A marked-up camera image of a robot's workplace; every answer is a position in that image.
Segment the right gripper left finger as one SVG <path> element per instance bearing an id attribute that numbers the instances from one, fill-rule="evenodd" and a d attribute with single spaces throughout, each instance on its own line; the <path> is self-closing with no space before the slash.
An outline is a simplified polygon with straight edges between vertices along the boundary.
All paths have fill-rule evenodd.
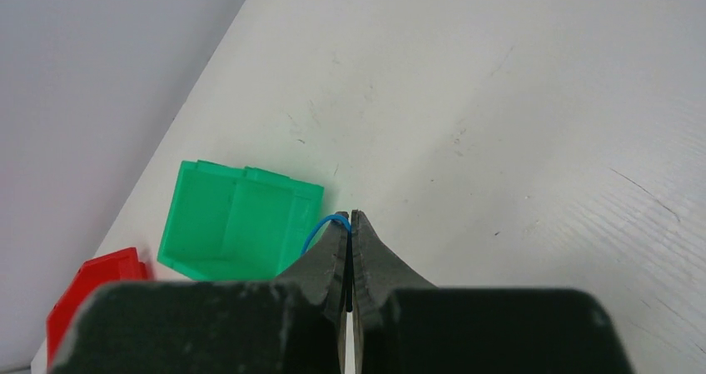
<path id="1" fill-rule="evenodd" d="M 350 218 L 269 281 L 141 281 L 99 287 L 79 307 L 51 373 L 340 373 Z"/>

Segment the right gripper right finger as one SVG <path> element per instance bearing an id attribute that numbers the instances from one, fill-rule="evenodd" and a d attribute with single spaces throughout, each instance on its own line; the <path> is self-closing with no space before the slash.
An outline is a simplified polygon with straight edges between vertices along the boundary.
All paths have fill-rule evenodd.
<path id="1" fill-rule="evenodd" d="M 438 287 L 351 216 L 359 373 L 630 373 L 609 314 L 570 288 Z"/>

